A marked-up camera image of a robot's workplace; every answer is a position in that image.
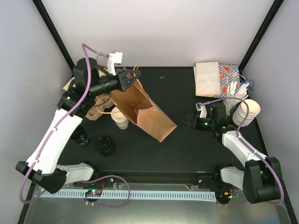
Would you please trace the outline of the brown kraft paper bag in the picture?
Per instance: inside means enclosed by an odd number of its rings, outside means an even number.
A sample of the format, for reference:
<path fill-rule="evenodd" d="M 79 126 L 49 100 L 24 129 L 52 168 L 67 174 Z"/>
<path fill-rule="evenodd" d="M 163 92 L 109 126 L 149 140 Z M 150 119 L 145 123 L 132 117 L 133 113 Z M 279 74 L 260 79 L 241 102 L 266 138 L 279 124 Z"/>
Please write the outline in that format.
<path fill-rule="evenodd" d="M 111 98 L 120 113 L 159 142 L 177 128 L 149 97 L 139 80 L 125 92 L 112 91 Z"/>

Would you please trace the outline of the white paper cup black print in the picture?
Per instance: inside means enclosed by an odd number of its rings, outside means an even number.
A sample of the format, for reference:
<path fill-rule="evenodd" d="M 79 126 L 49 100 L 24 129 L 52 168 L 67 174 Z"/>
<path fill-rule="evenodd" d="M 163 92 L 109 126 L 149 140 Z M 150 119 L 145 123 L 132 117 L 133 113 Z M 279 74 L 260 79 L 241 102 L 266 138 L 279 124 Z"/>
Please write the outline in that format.
<path fill-rule="evenodd" d="M 117 107 L 114 107 L 112 109 L 111 118 L 120 129 L 123 130 L 128 128 L 129 120 L 123 115 L 123 113 Z"/>

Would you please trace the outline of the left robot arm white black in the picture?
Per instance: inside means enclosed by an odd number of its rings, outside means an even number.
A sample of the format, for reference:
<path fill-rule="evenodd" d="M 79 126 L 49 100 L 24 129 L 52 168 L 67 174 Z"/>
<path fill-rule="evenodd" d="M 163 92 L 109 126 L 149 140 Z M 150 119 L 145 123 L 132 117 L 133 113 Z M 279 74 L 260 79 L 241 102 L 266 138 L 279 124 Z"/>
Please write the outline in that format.
<path fill-rule="evenodd" d="M 114 90 L 126 91 L 141 75 L 139 70 L 122 68 L 106 71 L 93 58 L 82 58 L 73 68 L 75 86 L 61 96 L 54 119 L 35 152 L 16 165 L 16 170 L 51 194 L 64 185 L 85 181 L 100 182 L 100 174 L 90 164 L 58 165 L 58 159 L 75 129 L 94 106 L 97 96 Z"/>

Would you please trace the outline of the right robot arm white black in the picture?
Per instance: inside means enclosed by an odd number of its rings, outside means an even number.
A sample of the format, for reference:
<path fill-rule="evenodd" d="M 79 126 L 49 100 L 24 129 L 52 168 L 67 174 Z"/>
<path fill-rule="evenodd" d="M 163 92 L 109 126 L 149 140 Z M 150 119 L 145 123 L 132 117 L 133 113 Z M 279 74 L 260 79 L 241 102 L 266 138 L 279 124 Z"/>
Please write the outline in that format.
<path fill-rule="evenodd" d="M 214 186 L 237 187 L 251 204 L 283 202 L 285 195 L 280 162 L 275 157 L 269 158 L 256 150 L 237 132 L 237 128 L 230 124 L 223 103 L 198 103 L 197 111 L 187 115 L 182 121 L 191 129 L 212 132 L 244 167 L 243 170 L 231 165 L 216 167 L 212 176 Z"/>

